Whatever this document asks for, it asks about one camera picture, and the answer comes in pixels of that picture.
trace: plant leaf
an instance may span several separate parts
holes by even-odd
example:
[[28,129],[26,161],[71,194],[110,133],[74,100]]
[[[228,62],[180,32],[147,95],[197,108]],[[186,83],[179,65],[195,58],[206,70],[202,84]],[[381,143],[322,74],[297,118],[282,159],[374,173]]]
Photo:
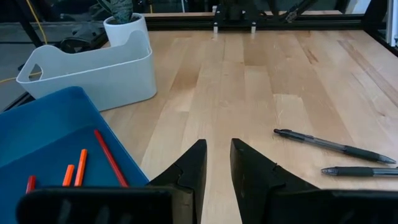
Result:
[[119,24],[130,22],[132,16],[132,0],[111,0],[112,15]]
[[112,6],[109,1],[107,1],[107,0],[97,0],[97,1],[98,1],[98,4],[102,8],[104,8],[108,13],[112,14],[112,10],[111,10]]

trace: red pencil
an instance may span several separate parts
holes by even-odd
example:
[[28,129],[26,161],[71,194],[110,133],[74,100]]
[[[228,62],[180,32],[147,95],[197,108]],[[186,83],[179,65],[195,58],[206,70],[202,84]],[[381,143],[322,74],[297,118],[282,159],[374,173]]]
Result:
[[36,176],[29,176],[27,179],[27,186],[26,186],[26,193],[28,194],[31,190],[35,189],[35,183],[36,183]]
[[113,156],[112,156],[111,152],[109,151],[107,145],[105,144],[105,141],[102,138],[101,133],[97,129],[95,129],[94,134],[95,134],[95,137],[97,138],[99,144],[101,145],[106,157],[108,158],[108,161],[111,164],[113,172],[116,174],[116,177],[118,178],[119,183],[122,185],[122,187],[128,187],[126,179],[124,178],[122,172],[120,171],[118,164],[113,159]]

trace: blue tray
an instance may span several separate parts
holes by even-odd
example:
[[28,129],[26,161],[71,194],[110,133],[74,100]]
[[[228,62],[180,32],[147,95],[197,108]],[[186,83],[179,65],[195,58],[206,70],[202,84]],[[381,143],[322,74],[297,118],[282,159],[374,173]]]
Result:
[[130,186],[148,183],[80,87],[69,87],[0,114],[0,217],[16,223],[15,208],[30,175],[35,188],[61,186],[68,164],[87,149],[83,186],[120,186],[94,135],[98,129]]

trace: yellow cable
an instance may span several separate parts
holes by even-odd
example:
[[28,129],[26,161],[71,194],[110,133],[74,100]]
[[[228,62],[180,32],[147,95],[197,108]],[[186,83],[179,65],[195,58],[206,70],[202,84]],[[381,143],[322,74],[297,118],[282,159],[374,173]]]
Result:
[[[42,72],[35,72],[35,73],[30,74],[29,77],[33,77],[33,76],[41,75],[41,74],[42,74]],[[0,80],[0,84],[8,82],[8,81],[11,81],[11,80],[15,80],[16,78],[17,77],[12,77],[12,78],[6,78],[6,79],[3,79],[3,80]]]
[[44,30],[43,30],[43,28],[42,28],[42,25],[40,24],[39,19],[37,18],[35,11],[33,10],[32,5],[30,4],[30,1],[29,1],[29,0],[26,0],[26,3],[27,3],[27,5],[29,6],[29,9],[30,9],[30,11],[32,12],[33,17],[35,17],[35,20],[36,20],[36,22],[37,22],[37,25],[39,25],[39,29],[40,29],[40,31],[42,32],[42,35],[43,35],[43,38],[44,38],[44,43],[47,44],[47,37],[45,36]]
[[[41,31],[41,33],[42,33],[42,35],[43,35],[43,38],[44,38],[44,43],[47,44],[47,37],[45,36],[44,30],[43,30],[43,28],[42,28],[42,25],[40,24],[40,21],[39,21],[39,19],[37,18],[35,11],[33,10],[32,5],[30,4],[30,1],[29,1],[29,0],[26,0],[26,3],[27,3],[27,5],[29,6],[29,9],[30,9],[30,11],[32,12],[33,17],[35,17],[35,20],[36,20],[36,22],[37,22],[37,25],[39,25],[39,29],[40,29],[40,31]],[[32,73],[32,74],[29,75],[29,77],[33,77],[33,76],[36,76],[36,75],[41,75],[41,73],[42,73],[42,72]],[[8,81],[11,81],[11,80],[15,80],[16,78],[17,78],[17,77],[14,77],[14,78],[6,78],[6,79],[3,79],[3,80],[0,80],[0,84],[5,83],[5,82],[8,82]]]

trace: wooden table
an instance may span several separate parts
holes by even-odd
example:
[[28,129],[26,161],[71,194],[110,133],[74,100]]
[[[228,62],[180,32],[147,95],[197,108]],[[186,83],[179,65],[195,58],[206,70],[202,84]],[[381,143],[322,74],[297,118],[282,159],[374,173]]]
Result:
[[377,164],[272,132],[289,128],[398,159],[398,58],[365,32],[149,36],[158,93],[102,115],[149,179],[207,140],[202,223],[241,223],[231,138],[319,188],[398,190],[397,179],[321,175],[324,167]]

